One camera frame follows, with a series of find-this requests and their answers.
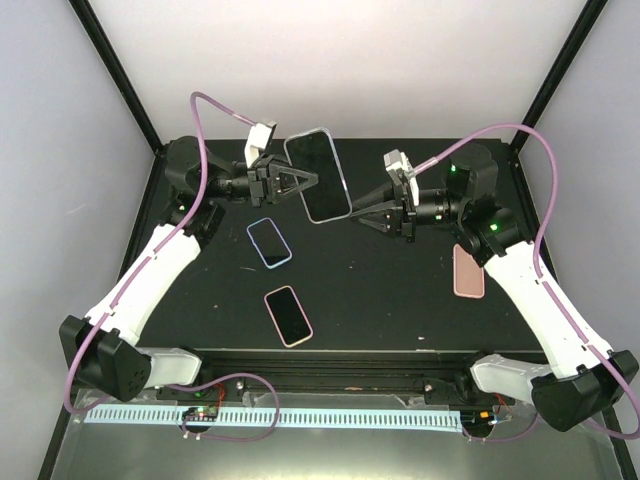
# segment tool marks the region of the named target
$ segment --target pink phone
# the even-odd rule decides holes
[[[453,293],[459,297],[484,297],[484,269],[460,245],[453,247]]]
[[[264,303],[285,347],[295,347],[313,336],[309,319],[293,288],[285,285],[267,293]]]

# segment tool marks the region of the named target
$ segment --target black table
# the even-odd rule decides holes
[[[388,181],[385,153],[397,148],[417,165],[453,141],[336,140],[336,148],[355,200]],[[499,140],[480,142],[499,165],[498,200],[516,213],[530,233],[531,219],[525,219],[527,206],[521,200],[528,192],[523,196],[514,183],[517,157]],[[274,143],[273,150],[281,152],[281,142]],[[231,160],[242,157],[244,141],[208,145],[216,155]],[[420,186],[441,187],[445,163],[420,175]],[[162,177],[146,215],[140,247],[148,241],[168,194]],[[284,349],[263,296],[291,285],[315,332],[296,350],[540,350],[512,302],[488,276],[483,299],[454,295],[454,239],[447,229],[419,227],[416,243],[407,244],[349,220],[314,225],[297,198],[262,208],[247,203],[223,205],[227,214],[220,230],[160,302],[140,346]],[[275,270],[264,267],[246,233],[247,225],[266,216],[275,221],[293,251],[293,259]]]

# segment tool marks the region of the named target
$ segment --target robotic arm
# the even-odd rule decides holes
[[[391,184],[354,202],[353,219],[390,237],[415,241],[416,226],[450,225],[458,243],[509,295],[544,350],[548,364],[476,356],[470,376],[477,388],[533,404],[553,428],[567,431],[622,395],[622,389],[588,348],[605,358],[627,382],[638,372],[631,352],[614,352],[587,324],[542,265],[535,272],[533,244],[524,238],[511,211],[495,200],[498,167],[490,152],[468,144],[450,157],[445,189],[419,190],[406,156],[385,155]],[[576,335],[564,312],[589,344]]]
[[[151,240],[100,303],[83,319],[68,316],[60,326],[63,351],[71,365],[93,326],[105,312],[109,315],[83,355],[77,379],[123,402],[144,388],[189,385],[196,380],[202,361],[195,352],[186,348],[143,349],[136,344],[160,299],[218,230],[225,212],[216,199],[249,200],[259,207],[263,202],[275,204],[295,197],[318,183],[318,175],[292,168],[280,155],[265,153],[274,129],[275,124],[251,127],[244,161],[229,162],[207,151],[204,201],[184,228],[155,253],[194,202],[201,176],[195,137],[182,137],[169,145],[165,175],[172,186],[171,202]],[[125,284],[130,285],[118,297]]]

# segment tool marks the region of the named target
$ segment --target smartphone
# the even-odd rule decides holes
[[[284,141],[284,151],[293,168],[318,174],[318,184],[300,193],[312,223],[351,215],[347,183],[328,130],[319,128],[289,137]]]
[[[460,245],[453,247],[453,293],[459,297],[484,297],[484,269]]]
[[[293,257],[289,245],[269,217],[249,225],[247,234],[268,269],[279,267]]]
[[[309,319],[293,288],[286,285],[267,293],[264,303],[285,347],[295,347],[313,336]]]

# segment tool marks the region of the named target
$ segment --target white wall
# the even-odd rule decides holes
[[[91,3],[166,142],[191,134],[193,89],[275,119],[279,137],[456,137],[521,120],[585,0]],[[246,135],[202,115],[212,138]]]
[[[640,358],[640,3],[609,2],[539,128],[559,161],[560,190],[547,239],[559,279],[614,349]],[[529,140],[523,165],[538,211],[549,167]],[[640,378],[633,383],[640,394]],[[620,423],[634,431],[625,399]],[[640,467],[640,440],[628,443]]]
[[[62,406],[58,327],[116,280],[152,154],[68,2],[4,0],[0,65],[0,465],[27,479]]]

